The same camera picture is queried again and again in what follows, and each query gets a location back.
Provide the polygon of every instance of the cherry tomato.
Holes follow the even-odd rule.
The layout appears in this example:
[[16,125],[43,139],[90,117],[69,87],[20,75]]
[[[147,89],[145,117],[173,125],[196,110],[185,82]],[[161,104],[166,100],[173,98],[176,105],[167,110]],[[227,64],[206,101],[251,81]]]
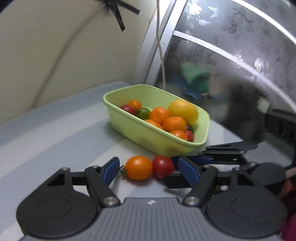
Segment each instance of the cherry tomato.
[[129,106],[133,107],[135,110],[139,110],[142,108],[142,104],[140,101],[138,100],[131,100],[129,103],[128,103]]
[[166,156],[156,156],[152,161],[153,175],[157,179],[164,179],[167,175],[172,174],[175,167],[171,159]]
[[146,107],[142,107],[140,110],[138,110],[137,117],[139,117],[142,120],[149,119],[150,110]]
[[126,162],[125,174],[133,180],[145,180],[152,175],[153,166],[151,161],[144,156],[133,156]]
[[176,137],[179,137],[179,138],[187,141],[187,135],[183,131],[175,130],[175,131],[171,131],[170,133]]
[[187,135],[187,140],[190,141],[190,142],[193,142],[194,141],[194,134],[192,131],[185,131],[185,134]]
[[130,107],[129,105],[123,105],[120,108],[132,115],[136,115],[136,110],[133,107]]

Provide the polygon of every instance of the orange tomato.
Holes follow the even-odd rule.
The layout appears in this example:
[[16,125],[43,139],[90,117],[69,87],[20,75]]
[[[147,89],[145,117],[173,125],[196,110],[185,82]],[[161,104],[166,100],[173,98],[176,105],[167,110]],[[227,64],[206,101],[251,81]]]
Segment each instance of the orange tomato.
[[160,125],[160,124],[158,124],[157,122],[155,122],[155,121],[153,121],[153,120],[145,120],[146,122],[148,122],[149,124],[151,124],[151,125],[154,125],[154,126],[156,126],[156,127],[158,127],[158,128],[160,128],[160,129],[162,129],[163,130],[163,127]]
[[170,133],[176,137],[179,137],[179,138],[187,141],[187,135],[183,131],[175,130],[175,131],[171,131]]
[[170,117],[169,112],[162,107],[155,108],[153,111],[150,112],[149,119],[157,122],[158,124],[162,125],[163,122]]
[[126,162],[126,176],[133,180],[145,180],[152,175],[153,165],[151,161],[144,156],[133,156]]
[[130,107],[133,107],[135,110],[139,110],[139,109],[142,108],[142,104],[141,104],[141,102],[138,101],[138,100],[131,100],[131,101],[128,103],[128,105],[129,105]]
[[163,129],[168,132],[176,131],[176,130],[185,132],[186,131],[186,122],[184,121],[184,119],[182,117],[173,116],[173,117],[167,118],[163,122]]

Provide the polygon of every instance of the green object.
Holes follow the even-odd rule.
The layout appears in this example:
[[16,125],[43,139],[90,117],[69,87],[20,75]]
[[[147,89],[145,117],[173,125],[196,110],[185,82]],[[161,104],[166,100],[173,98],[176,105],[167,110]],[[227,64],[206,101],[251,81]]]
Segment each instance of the green object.
[[209,91],[209,72],[205,65],[185,62],[180,64],[180,69],[190,90],[199,93]]
[[140,101],[149,109],[167,109],[172,101],[181,98],[150,85],[132,85],[106,93],[103,102],[107,106],[114,130],[131,141],[156,155],[167,157],[186,155],[206,142],[210,118],[199,106],[195,105],[198,120],[193,125],[194,142],[188,142],[119,108],[131,99]]
[[146,107],[142,107],[139,110],[139,114],[137,114],[137,117],[139,117],[142,120],[147,120],[149,119],[149,114],[150,114],[150,110]]

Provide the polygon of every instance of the plastic basket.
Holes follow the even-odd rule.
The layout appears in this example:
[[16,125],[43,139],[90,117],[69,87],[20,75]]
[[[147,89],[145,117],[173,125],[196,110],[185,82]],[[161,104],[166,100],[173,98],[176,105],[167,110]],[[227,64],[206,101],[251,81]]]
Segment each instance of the plastic basket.
[[198,120],[193,126],[194,142],[188,142],[119,108],[132,99],[140,101],[149,109],[157,107],[167,109],[172,101],[181,98],[150,85],[132,85],[104,95],[103,102],[107,106],[114,130],[136,144],[156,155],[172,157],[186,155],[206,142],[210,118],[209,114],[199,106],[195,105],[198,110]]

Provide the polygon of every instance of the tomato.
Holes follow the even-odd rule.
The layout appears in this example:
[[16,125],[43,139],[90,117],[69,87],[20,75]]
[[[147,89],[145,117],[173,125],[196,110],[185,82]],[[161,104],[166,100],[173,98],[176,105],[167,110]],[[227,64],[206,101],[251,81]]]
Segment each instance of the tomato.
[[142,120],[146,120],[149,119],[149,115],[150,115],[150,110],[146,107],[142,107],[139,110],[139,113],[137,114],[137,117],[139,117]]
[[185,131],[185,134],[187,135],[187,140],[190,141],[190,142],[193,142],[194,141],[194,134],[192,131]]
[[164,179],[167,175],[172,174],[175,167],[171,159],[166,156],[156,156],[152,161],[153,175],[157,179]]
[[142,104],[140,101],[138,100],[131,100],[129,103],[128,103],[129,106],[133,107],[135,110],[139,110],[142,108]]
[[123,105],[120,108],[132,115],[136,115],[136,110],[133,107],[130,107],[129,105]]
[[172,135],[187,141],[187,135],[183,131],[175,130],[170,132]]
[[174,100],[168,107],[170,116],[182,117],[188,125],[194,125],[198,119],[196,107],[187,100]]
[[163,130],[163,127],[160,125],[160,124],[158,124],[157,122],[155,122],[155,121],[153,121],[153,120],[150,120],[150,119],[148,119],[148,120],[145,120],[147,123],[149,123],[150,125],[153,125],[153,126],[156,126],[156,127],[158,127],[159,129],[162,129]]
[[145,180],[152,175],[151,161],[144,156],[133,156],[124,166],[124,174],[133,180]]

